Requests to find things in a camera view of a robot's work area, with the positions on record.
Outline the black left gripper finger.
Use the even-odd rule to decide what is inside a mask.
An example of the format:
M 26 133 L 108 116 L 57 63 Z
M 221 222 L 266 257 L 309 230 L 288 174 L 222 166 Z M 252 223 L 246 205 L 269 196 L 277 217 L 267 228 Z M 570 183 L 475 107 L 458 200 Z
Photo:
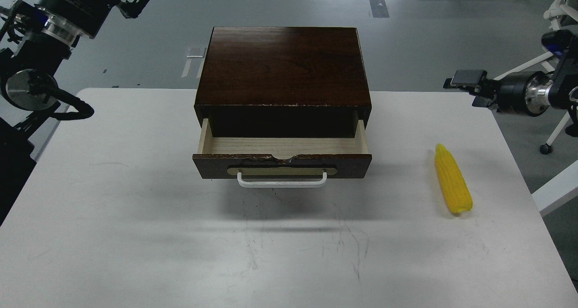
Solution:
M 126 19 L 136 19 L 150 0 L 125 0 L 118 3 L 118 9 Z

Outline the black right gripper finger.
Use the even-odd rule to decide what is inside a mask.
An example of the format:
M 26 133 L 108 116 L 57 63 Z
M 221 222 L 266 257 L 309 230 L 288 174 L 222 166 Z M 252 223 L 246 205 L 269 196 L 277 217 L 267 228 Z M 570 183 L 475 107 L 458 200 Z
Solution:
M 445 79 L 443 88 L 474 92 L 482 86 L 487 78 L 487 74 L 485 70 L 457 70 L 454 76 Z

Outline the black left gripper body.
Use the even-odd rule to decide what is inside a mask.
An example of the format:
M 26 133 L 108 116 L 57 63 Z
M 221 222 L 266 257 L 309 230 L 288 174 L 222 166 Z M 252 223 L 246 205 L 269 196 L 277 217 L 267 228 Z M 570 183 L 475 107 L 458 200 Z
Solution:
M 35 5 L 64 18 L 94 39 L 110 11 L 121 0 L 37 0 Z

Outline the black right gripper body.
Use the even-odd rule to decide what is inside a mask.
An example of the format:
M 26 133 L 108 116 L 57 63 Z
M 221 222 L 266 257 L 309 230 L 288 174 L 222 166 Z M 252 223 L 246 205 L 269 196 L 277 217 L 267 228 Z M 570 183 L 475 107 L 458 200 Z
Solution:
M 500 87 L 501 82 L 495 80 L 483 80 L 478 84 L 473 84 L 469 90 L 469 94 L 474 96 L 471 106 L 499 112 L 497 93 Z

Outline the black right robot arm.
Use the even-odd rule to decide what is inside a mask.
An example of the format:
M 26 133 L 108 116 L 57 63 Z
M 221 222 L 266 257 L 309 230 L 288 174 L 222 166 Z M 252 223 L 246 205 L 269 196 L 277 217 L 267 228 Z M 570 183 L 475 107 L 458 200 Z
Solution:
M 558 58 L 551 73 L 523 71 L 496 80 L 487 78 L 485 70 L 457 70 L 443 88 L 468 92 L 475 97 L 472 106 L 504 114 L 538 117 L 550 107 L 566 110 L 572 124 L 565 133 L 577 137 L 577 35 L 557 30 L 543 34 L 541 44 Z

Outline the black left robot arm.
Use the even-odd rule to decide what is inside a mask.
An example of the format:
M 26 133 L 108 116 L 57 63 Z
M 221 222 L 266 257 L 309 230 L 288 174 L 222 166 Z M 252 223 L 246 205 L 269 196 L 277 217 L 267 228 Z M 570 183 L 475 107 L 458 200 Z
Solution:
M 93 107 L 61 89 L 54 75 L 69 59 L 81 36 L 95 38 L 110 11 L 135 19 L 150 0 L 14 0 L 1 8 L 1 36 L 17 51 L 1 49 L 1 96 L 13 107 L 29 111 L 16 125 L 0 126 L 1 209 L 5 220 L 37 162 L 29 138 L 45 121 L 83 120 Z

